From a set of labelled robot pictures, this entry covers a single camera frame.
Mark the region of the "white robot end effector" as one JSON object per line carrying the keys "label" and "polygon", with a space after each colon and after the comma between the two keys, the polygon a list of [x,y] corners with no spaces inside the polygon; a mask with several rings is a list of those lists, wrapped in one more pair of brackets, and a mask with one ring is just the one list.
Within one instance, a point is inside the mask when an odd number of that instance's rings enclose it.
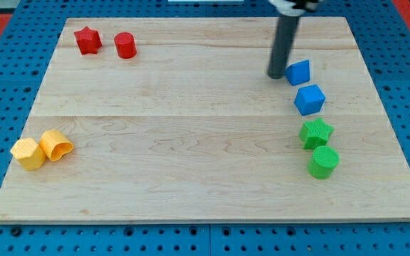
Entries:
{"label": "white robot end effector", "polygon": [[268,0],[283,16],[302,16],[305,12],[316,12],[322,0]]}

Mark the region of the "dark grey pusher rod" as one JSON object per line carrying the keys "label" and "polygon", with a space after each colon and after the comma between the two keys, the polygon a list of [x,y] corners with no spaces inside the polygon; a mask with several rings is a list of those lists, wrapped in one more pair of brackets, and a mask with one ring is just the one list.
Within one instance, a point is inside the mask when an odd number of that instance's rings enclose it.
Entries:
{"label": "dark grey pusher rod", "polygon": [[299,16],[279,16],[267,69],[272,79],[281,79],[285,74],[299,20]]}

